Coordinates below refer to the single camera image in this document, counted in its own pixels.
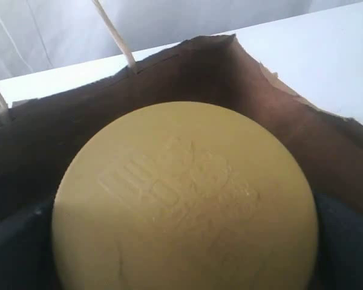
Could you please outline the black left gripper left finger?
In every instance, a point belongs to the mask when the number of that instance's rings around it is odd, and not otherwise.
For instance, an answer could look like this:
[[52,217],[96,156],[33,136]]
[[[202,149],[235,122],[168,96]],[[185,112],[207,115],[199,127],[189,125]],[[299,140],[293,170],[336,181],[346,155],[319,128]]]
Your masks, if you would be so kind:
[[53,198],[0,221],[0,289],[60,289],[51,247]]

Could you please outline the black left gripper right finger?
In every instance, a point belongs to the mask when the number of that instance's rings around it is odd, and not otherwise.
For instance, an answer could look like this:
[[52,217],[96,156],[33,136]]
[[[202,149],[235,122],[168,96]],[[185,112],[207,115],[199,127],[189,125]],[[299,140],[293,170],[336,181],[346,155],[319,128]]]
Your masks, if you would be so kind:
[[315,289],[363,289],[363,215],[315,193],[319,252]]

